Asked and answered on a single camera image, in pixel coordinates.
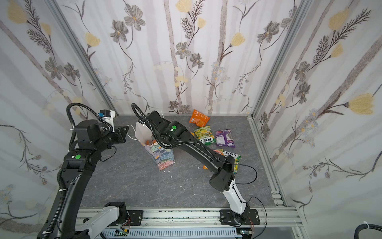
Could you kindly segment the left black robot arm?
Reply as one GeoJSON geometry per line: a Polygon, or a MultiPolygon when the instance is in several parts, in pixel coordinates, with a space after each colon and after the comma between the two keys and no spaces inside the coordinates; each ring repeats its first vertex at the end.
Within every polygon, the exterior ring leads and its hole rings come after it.
{"type": "Polygon", "coordinates": [[[102,152],[125,143],[128,127],[114,127],[113,110],[96,113],[82,103],[66,107],[72,136],[68,153],[57,173],[59,189],[39,239],[95,239],[104,237],[103,230],[111,224],[128,221],[123,202],[107,203],[105,207],[76,228],[76,221],[84,192],[96,165],[102,161],[102,152]]]}

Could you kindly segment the white paper bag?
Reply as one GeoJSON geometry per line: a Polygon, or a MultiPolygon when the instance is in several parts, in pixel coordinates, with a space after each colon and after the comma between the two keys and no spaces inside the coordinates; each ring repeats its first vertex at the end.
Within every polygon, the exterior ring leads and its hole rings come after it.
{"type": "Polygon", "coordinates": [[[172,149],[165,149],[160,146],[158,142],[153,145],[146,145],[147,140],[154,140],[153,133],[145,123],[136,122],[135,126],[129,124],[134,130],[134,137],[130,137],[133,140],[139,141],[154,163],[158,166],[159,170],[173,165],[175,158],[172,149]]]}

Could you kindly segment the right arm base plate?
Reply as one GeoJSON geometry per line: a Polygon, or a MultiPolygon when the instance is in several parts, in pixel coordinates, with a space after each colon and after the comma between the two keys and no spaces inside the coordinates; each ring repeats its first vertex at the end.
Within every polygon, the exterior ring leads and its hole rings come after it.
{"type": "Polygon", "coordinates": [[[240,227],[261,224],[258,211],[255,209],[250,209],[244,216],[232,210],[220,210],[219,213],[219,221],[223,226],[240,227]]]}

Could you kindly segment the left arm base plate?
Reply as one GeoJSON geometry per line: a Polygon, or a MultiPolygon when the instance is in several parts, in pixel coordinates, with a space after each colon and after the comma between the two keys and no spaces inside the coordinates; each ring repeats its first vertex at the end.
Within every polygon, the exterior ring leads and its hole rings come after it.
{"type": "Polygon", "coordinates": [[[141,226],[143,219],[143,210],[127,210],[127,226],[141,226]]]}

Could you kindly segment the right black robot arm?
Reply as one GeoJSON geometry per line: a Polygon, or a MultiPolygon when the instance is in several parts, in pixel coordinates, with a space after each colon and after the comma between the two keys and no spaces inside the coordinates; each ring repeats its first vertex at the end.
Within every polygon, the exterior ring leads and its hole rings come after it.
{"type": "Polygon", "coordinates": [[[165,149],[179,148],[201,162],[213,173],[209,184],[222,192],[229,202],[231,215],[221,219],[223,225],[239,227],[249,218],[250,206],[241,196],[234,175],[235,159],[217,153],[199,141],[178,121],[168,121],[157,111],[143,113],[137,104],[131,104],[138,122],[148,127],[152,137],[165,149]]]}

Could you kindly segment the pink Fox's fruits bag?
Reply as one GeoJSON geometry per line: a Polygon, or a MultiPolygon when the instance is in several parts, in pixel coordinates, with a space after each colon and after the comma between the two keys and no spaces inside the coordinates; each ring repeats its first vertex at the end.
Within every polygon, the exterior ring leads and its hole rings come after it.
{"type": "Polygon", "coordinates": [[[220,155],[223,155],[223,149],[214,149],[213,151],[217,152],[220,155]]]}

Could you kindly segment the orange pink Fox's bag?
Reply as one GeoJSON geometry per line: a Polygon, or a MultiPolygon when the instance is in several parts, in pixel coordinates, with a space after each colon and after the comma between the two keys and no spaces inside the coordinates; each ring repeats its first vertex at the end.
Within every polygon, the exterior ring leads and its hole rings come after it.
{"type": "Polygon", "coordinates": [[[156,142],[157,142],[157,140],[155,140],[155,139],[154,139],[154,140],[147,140],[145,144],[146,144],[146,145],[153,145],[153,144],[155,144],[156,142]]]}

